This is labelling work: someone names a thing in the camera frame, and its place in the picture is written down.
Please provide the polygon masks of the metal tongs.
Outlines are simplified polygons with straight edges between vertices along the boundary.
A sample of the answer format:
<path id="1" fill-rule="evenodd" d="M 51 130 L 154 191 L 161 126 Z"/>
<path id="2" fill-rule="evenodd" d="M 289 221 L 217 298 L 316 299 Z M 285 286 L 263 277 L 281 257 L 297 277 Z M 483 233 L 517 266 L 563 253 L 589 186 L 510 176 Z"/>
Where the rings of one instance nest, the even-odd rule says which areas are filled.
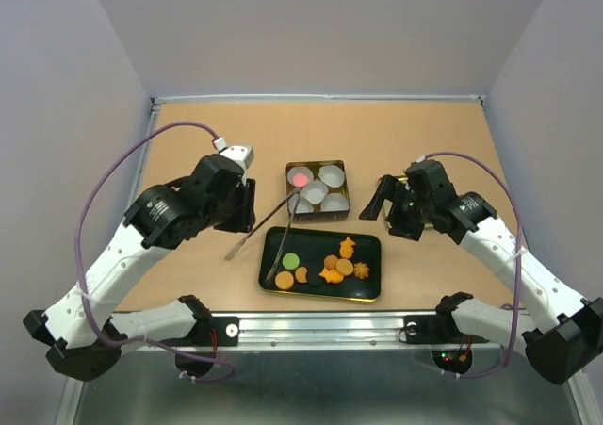
<path id="1" fill-rule="evenodd" d="M 301 193 L 301 189 L 299 187 L 294 187 L 290 192 L 286 194 L 284 199 L 282 199 L 277 205 L 275 205 L 268 214 L 258 222 L 253 229 L 246 234 L 242 239 L 240 239 L 223 257 L 225 262 L 233 261 L 243 250 L 244 247 L 250 246 L 250 241 L 256 237 L 258 237 L 262 232 L 265 232 L 272 224 L 277 221 L 277 218 L 280 214 L 284 214 L 285 217 L 289 220 L 291 218 L 288 216 L 287 209 L 293 199 L 299 199 L 299 194 Z"/>

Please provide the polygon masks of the pink round cookie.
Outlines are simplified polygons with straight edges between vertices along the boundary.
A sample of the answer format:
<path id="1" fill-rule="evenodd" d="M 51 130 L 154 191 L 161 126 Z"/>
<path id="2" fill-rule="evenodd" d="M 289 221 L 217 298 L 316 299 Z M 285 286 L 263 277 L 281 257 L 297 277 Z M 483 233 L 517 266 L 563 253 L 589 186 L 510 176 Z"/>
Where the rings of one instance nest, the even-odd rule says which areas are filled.
<path id="1" fill-rule="evenodd" d="M 296 173 L 293 177 L 292 177 L 292 182 L 293 185 L 296 188 L 303 188 L 304 186 L 306 186 L 309 182 L 308 177 L 303 174 L 303 173 Z"/>

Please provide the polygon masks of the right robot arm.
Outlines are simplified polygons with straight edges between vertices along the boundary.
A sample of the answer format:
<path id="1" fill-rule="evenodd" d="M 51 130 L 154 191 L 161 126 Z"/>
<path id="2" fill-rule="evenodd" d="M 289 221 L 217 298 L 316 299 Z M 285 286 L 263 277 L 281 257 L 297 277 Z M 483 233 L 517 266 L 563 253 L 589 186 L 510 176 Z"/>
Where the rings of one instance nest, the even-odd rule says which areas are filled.
<path id="1" fill-rule="evenodd" d="M 513 293 L 508 309 L 458 292 L 442 298 L 431 317 L 411 321 L 408 343 L 447 343 L 475 336 L 525 357 L 552 384 L 564 384 L 602 353 L 602 301 L 588 300 L 545 267 L 476 192 L 457 193 L 444 166 L 421 160 L 400 181 L 385 175 L 364 221 L 376 220 L 385 202 L 392 236 L 418 241 L 426 226 L 474 256 Z"/>

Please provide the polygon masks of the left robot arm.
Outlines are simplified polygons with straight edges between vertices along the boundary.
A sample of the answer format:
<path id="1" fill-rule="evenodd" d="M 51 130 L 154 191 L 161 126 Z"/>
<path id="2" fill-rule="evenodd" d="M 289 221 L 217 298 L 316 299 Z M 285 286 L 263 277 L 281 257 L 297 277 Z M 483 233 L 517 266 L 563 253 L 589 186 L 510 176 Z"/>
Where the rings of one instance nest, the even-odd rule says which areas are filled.
<path id="1" fill-rule="evenodd" d="M 193 295 L 141 312 L 116 308 L 155 264 L 202 231 L 252 230 L 252 162 L 252 147 L 227 147 L 203 156 L 190 175 L 144 190 L 72 289 L 47 309 L 26 314 L 24 327 L 47 346 L 55 372 L 87 382 L 146 344 L 217 348 L 225 332 Z"/>

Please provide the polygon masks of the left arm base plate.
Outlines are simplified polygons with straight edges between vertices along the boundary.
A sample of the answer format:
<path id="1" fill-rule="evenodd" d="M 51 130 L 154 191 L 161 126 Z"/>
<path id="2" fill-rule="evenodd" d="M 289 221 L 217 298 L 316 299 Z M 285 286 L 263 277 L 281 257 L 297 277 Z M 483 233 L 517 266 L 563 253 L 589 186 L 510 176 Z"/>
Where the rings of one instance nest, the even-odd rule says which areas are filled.
<path id="1" fill-rule="evenodd" d="M 162 343 L 176 347 L 235 347 L 239 324 L 236 316 L 205 317 L 198 320 L 186 336 L 164 339 Z"/>

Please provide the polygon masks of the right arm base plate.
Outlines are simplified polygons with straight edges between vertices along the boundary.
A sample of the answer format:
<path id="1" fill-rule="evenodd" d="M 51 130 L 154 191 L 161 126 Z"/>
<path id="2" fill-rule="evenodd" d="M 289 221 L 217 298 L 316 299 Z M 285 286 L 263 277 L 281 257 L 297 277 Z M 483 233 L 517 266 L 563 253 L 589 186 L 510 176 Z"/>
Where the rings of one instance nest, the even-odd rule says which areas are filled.
<path id="1" fill-rule="evenodd" d="M 482 337 L 463 334 L 452 318 L 437 314 L 412 314 L 404 318 L 405 340 L 409 344 L 461 344 L 469 339 L 473 343 L 485 343 Z"/>

